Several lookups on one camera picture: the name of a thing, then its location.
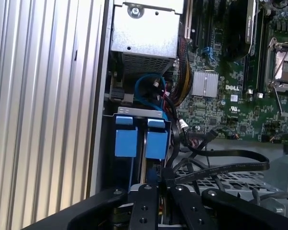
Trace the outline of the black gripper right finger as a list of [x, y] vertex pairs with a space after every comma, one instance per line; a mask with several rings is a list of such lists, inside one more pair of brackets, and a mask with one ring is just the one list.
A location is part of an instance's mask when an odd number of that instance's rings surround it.
[[168, 188], [189, 230], [288, 230], [288, 218], [216, 189]]

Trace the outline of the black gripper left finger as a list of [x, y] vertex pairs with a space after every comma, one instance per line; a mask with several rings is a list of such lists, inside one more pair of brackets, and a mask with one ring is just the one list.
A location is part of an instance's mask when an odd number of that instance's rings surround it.
[[[113, 213], [127, 202], [128, 192], [121, 188], [106, 189], [34, 224], [25, 230], [110, 230]], [[156, 186], [144, 184], [137, 191], [129, 230], [158, 229], [158, 190]]]

